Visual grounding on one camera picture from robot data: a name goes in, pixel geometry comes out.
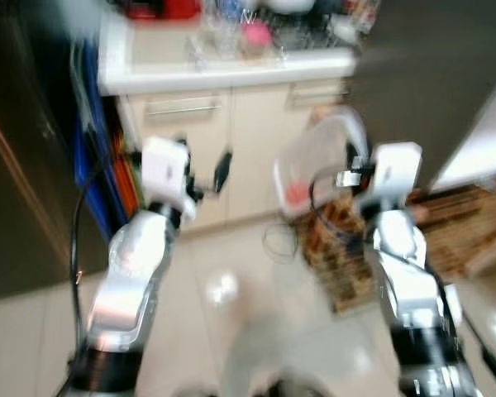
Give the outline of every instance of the clear plastic bin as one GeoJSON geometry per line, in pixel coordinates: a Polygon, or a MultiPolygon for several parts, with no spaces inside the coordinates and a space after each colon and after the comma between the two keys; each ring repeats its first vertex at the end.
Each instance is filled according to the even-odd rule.
{"type": "MultiPolygon", "coordinates": [[[[274,163],[274,184],[287,218],[309,212],[308,188],[319,171],[327,167],[334,167],[335,173],[347,170],[347,143],[353,145],[358,156],[369,157],[365,130],[358,113],[342,106],[284,148],[274,163]]],[[[316,184],[314,201],[317,206],[337,196],[334,178],[316,184]]]]}

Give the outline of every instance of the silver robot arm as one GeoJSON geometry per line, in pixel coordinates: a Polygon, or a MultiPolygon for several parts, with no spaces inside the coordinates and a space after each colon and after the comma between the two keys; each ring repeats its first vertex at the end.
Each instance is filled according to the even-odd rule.
{"type": "Polygon", "coordinates": [[[143,147],[141,179],[147,210],[112,238],[108,268],[88,317],[86,337],[70,369],[67,396],[135,395],[141,358],[155,319],[160,282],[169,268],[180,225],[193,220],[205,192],[220,193],[231,153],[213,186],[195,185],[185,141],[150,138],[143,147]]]}
{"type": "Polygon", "coordinates": [[[376,276],[400,364],[399,389],[408,397],[476,397],[479,392],[455,334],[452,313],[460,313],[459,301],[448,299],[428,271],[426,240],[404,208],[421,148],[413,143],[382,145],[371,160],[374,172],[368,175],[367,189],[356,196],[355,209],[366,221],[365,259],[376,276]]]}

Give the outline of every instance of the tile floor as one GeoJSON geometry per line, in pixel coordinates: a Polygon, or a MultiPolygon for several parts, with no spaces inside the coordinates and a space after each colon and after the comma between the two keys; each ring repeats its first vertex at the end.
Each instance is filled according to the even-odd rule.
{"type": "MultiPolygon", "coordinates": [[[[366,304],[334,317],[289,236],[262,236],[275,220],[184,237],[160,290],[160,306],[138,384],[142,397],[173,395],[191,385],[248,397],[278,371],[317,380],[339,396],[395,397],[398,365],[379,307],[366,304]],[[237,299],[219,308],[205,290],[217,272],[239,280],[237,299]]],[[[89,303],[98,275],[82,284],[89,303]]],[[[459,285],[461,299],[496,351],[496,274],[459,285]]],[[[470,364],[487,397],[496,383],[463,327],[470,364]]],[[[0,301],[0,397],[50,396],[72,347],[69,288],[0,301]]]]}

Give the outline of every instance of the countertop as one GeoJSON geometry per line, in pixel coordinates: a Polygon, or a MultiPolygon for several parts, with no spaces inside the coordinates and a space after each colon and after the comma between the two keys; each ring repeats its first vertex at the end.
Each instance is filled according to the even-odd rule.
{"type": "Polygon", "coordinates": [[[199,70],[187,55],[188,38],[198,31],[198,21],[138,23],[107,12],[99,46],[102,94],[292,83],[351,76],[355,70],[356,57],[349,48],[270,55],[262,60],[210,60],[199,70]]]}

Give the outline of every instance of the cabinet drawer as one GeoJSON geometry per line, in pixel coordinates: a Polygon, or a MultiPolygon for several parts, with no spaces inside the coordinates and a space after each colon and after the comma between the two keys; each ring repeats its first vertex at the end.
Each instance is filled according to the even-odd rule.
{"type": "MultiPolygon", "coordinates": [[[[229,146],[229,90],[139,95],[129,97],[129,105],[140,141],[148,136],[186,138],[197,181],[211,183],[215,165],[229,146]]],[[[219,198],[204,199],[189,230],[226,221],[227,187],[219,198]]]]}
{"type": "Polygon", "coordinates": [[[339,103],[344,95],[344,80],[317,80],[291,84],[287,101],[291,108],[312,107],[339,103]]]}

